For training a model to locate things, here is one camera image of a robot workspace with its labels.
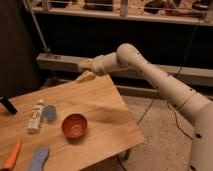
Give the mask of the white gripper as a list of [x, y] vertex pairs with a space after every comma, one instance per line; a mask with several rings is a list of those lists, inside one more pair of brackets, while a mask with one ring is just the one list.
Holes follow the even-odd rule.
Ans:
[[96, 75], [103, 76], [106, 74], [103, 67], [103, 56], [97, 56], [94, 59], [83, 60], [79, 63], [79, 67], [83, 69], [89, 68], [91, 71], [84, 71], [80, 76], [76, 78], [76, 82], [81, 83], [85, 81], [93, 80]]

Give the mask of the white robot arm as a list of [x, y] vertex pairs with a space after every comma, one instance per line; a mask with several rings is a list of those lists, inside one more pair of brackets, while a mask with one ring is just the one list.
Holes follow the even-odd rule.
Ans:
[[110, 54], [83, 60], [78, 68], [97, 76], [137, 71], [194, 127], [188, 171], [213, 171], [213, 101], [151, 64], [129, 43]]

